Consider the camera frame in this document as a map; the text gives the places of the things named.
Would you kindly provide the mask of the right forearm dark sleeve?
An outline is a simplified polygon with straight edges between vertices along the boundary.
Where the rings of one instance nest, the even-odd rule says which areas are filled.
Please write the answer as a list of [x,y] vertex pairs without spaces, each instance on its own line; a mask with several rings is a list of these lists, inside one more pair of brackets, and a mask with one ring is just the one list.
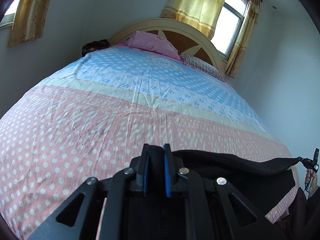
[[316,188],[309,193],[308,202],[317,204],[319,203],[319,200],[320,200],[320,189],[319,189],[319,186],[316,186]]

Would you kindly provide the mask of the person right hand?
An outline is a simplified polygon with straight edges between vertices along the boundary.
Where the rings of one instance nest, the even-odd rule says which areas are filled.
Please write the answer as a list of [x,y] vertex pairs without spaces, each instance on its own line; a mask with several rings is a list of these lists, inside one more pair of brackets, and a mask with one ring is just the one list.
[[317,173],[310,168],[306,171],[305,189],[309,194],[317,189]]

